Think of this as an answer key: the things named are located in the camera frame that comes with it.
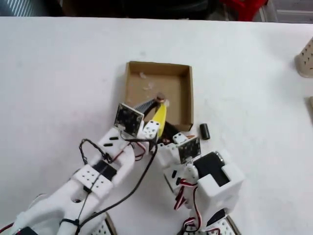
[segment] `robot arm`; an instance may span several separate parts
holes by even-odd
[[[50,234],[78,234],[77,228],[80,222],[96,212],[109,196],[110,191],[131,172],[135,162],[132,140],[134,138],[144,140],[141,142],[145,149],[143,154],[148,153],[150,146],[147,141],[155,142],[162,134],[165,116],[166,106],[158,103],[158,110],[153,119],[144,125],[144,114],[120,104],[115,127],[111,128],[97,144],[106,155],[111,157],[111,161],[104,159],[103,155],[97,155],[89,163],[85,162],[85,166],[50,197],[20,213],[14,222],[11,234],[21,234],[24,228],[33,227],[51,218],[57,218],[61,223],[60,227]],[[105,214],[101,217],[100,220],[92,220],[89,223],[93,224],[92,226],[85,226],[84,234],[90,234],[103,220]]]
[[[164,133],[172,142],[158,145],[157,159],[176,196],[174,209],[191,209],[183,231],[211,230],[234,209],[244,175],[225,150],[201,156],[199,138],[188,139],[169,123]]]
[[[183,223],[183,232],[214,228],[216,222],[234,209],[244,176],[225,151],[201,156],[199,138],[188,138],[165,121],[163,101],[164,97],[158,95],[157,99],[135,109],[120,104],[114,127],[97,143],[103,154],[95,156],[89,163],[84,161],[85,166],[55,193],[20,213],[11,234],[23,235],[20,233],[23,229],[51,218],[57,220],[55,229],[39,234],[76,235],[79,232],[77,228],[82,229],[81,234],[90,234],[95,229],[103,229],[106,225],[102,222],[108,220],[103,212],[108,208],[103,209],[101,205],[111,190],[129,175],[137,157],[131,143],[140,141],[137,144],[144,150],[140,154],[143,155],[151,150],[149,143],[156,145],[157,140],[156,158],[176,196],[174,209],[178,210],[182,205],[191,209],[190,217]],[[145,124],[143,118],[153,108],[157,108],[157,112]]]

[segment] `cardboard box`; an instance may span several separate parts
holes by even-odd
[[[135,62],[127,64],[125,103],[135,106],[162,92],[170,101],[166,120],[180,131],[194,121],[192,70],[187,65]]]

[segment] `black cylinder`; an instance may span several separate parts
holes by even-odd
[[[209,140],[211,138],[210,132],[206,123],[200,124],[200,132],[201,132],[201,138],[203,140]]]

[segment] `yellow object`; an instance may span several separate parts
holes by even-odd
[[[166,120],[166,105],[164,103],[160,104],[159,109],[157,110],[156,114],[152,118],[153,121],[157,121],[160,123],[160,128],[158,130],[157,137],[161,137],[164,126],[165,126],[165,120]]]

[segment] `white table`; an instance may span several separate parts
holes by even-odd
[[[231,214],[243,234],[312,233],[313,120],[305,98],[313,79],[297,74],[293,58],[313,25],[0,18],[0,32],[1,227],[82,165],[80,140],[97,141],[111,127],[125,64],[138,60],[193,67],[194,127],[207,122],[212,137],[202,152],[226,148],[246,175]],[[116,198],[133,188],[147,160]],[[110,214],[120,235],[173,235],[188,216],[173,206],[154,163]]]

